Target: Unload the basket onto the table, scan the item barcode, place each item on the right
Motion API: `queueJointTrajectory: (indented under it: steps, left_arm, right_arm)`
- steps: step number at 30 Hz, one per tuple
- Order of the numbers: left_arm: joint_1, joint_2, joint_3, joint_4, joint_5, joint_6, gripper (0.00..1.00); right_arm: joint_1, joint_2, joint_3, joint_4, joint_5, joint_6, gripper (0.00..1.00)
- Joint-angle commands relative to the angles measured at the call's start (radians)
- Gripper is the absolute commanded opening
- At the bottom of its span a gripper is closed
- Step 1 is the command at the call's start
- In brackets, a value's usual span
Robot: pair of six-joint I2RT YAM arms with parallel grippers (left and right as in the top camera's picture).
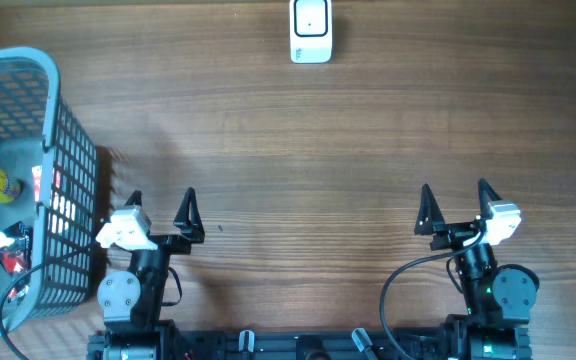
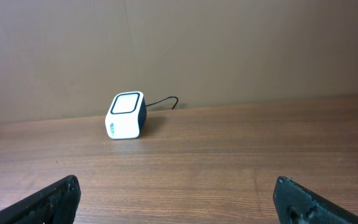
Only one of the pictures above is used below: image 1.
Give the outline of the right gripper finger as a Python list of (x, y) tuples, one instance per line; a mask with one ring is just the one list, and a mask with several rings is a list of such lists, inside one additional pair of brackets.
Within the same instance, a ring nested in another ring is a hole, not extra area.
[(491, 218), (492, 206), (495, 202), (501, 201), (502, 198), (484, 178), (478, 181), (478, 196), (481, 216), (483, 218)]
[(445, 230), (445, 220), (428, 184), (421, 188), (420, 208), (414, 227), (415, 235), (433, 235)]

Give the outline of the black red snack packet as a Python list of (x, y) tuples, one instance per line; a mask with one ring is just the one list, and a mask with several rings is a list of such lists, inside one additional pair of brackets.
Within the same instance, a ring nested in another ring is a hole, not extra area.
[(32, 237), (32, 227), (21, 221), (0, 231), (0, 264), (13, 279), (31, 268)]

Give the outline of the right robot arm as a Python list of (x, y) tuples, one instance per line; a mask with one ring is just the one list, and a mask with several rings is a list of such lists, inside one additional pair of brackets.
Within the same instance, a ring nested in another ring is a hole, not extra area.
[(502, 199), (481, 179), (480, 214), (472, 221), (445, 221), (430, 187), (421, 190), (416, 235), (431, 235), (430, 249), (449, 250), (467, 313), (449, 315), (432, 340), (422, 340), (425, 359), (529, 360), (527, 325), (540, 286), (530, 269), (500, 266), (493, 248), (509, 239), (521, 223), (521, 210)]

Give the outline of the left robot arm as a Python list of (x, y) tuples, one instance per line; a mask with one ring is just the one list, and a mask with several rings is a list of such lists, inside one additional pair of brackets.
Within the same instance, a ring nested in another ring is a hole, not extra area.
[(103, 310), (105, 330), (89, 338), (88, 359), (155, 360), (192, 359), (192, 347), (172, 320), (162, 320), (161, 310), (179, 302), (166, 301), (169, 277), (178, 291), (181, 282), (170, 266), (173, 255), (189, 255), (205, 239), (196, 193), (188, 188), (174, 217), (177, 234), (153, 235), (152, 222), (142, 206), (142, 193), (133, 192), (115, 209), (96, 237), (103, 248), (113, 245), (131, 254), (125, 271), (107, 275), (99, 284), (97, 300)]

